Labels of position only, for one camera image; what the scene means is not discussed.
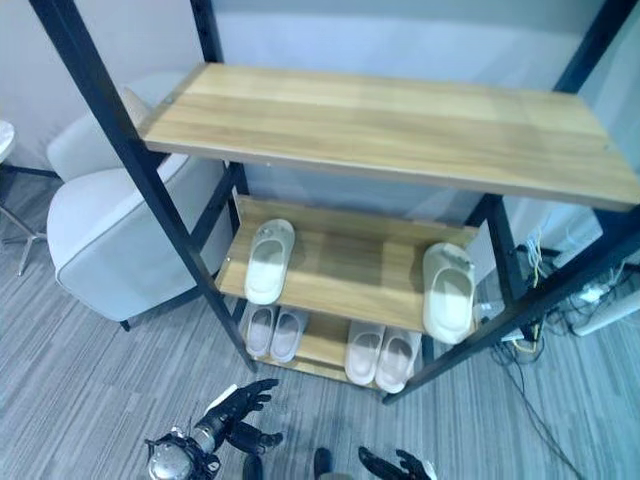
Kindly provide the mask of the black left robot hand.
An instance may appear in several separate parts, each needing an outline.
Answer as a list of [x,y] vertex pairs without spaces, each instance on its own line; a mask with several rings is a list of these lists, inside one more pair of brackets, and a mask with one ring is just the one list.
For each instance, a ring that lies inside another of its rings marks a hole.
[[282,433],[267,434],[244,422],[249,413],[264,409],[271,400],[268,391],[278,384],[275,378],[255,381],[236,389],[209,409],[196,428],[206,431],[212,439],[210,451],[217,451],[227,441],[245,453],[261,455],[281,444]]

